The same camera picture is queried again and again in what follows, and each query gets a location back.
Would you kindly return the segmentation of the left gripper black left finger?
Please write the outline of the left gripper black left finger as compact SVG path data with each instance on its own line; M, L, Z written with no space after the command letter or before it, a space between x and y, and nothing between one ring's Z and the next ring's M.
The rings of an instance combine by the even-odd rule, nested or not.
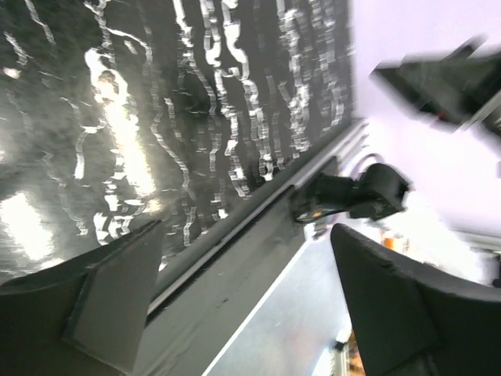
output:
M3 375L130 375L157 280L164 224L1 286Z

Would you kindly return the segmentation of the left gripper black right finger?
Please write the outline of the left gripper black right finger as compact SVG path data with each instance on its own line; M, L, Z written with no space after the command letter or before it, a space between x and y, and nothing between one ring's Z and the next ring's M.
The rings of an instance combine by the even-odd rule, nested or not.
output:
M368 375L500 373L500 291L454 277L345 224L330 233Z

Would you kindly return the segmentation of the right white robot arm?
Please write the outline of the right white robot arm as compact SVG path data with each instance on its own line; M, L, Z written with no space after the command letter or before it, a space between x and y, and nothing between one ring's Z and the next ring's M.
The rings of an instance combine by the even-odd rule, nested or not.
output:
M482 43L472 38L449 55L415 56L378 64L373 74L418 114L428 114L449 131L481 126L481 134L500 151L500 52L475 56ZM356 178L319 172L296 190L290 214L309 224L345 212L352 219L378 221L405 211L410 181L390 165L370 165Z

